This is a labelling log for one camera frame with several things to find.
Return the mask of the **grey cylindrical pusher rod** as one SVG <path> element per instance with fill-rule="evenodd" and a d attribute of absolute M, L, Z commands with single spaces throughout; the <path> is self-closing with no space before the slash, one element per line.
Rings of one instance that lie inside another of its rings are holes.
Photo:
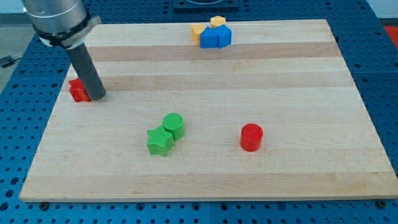
<path fill-rule="evenodd" d="M 66 53 L 91 100 L 100 100 L 106 90 L 85 44 L 67 49 Z"/>

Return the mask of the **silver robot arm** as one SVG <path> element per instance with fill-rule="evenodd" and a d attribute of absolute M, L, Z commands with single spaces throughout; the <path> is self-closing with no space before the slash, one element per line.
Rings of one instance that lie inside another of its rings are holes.
<path fill-rule="evenodd" d="M 91 100 L 100 100 L 106 90 L 85 45 L 87 35 L 99 24 L 81 0 L 22 0 L 41 41 L 63 48 Z"/>

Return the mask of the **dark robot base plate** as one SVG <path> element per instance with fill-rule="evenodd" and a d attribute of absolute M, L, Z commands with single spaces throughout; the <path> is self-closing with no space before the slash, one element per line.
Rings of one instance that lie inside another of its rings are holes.
<path fill-rule="evenodd" d="M 172 0 L 175 12 L 239 9 L 240 0 Z"/>

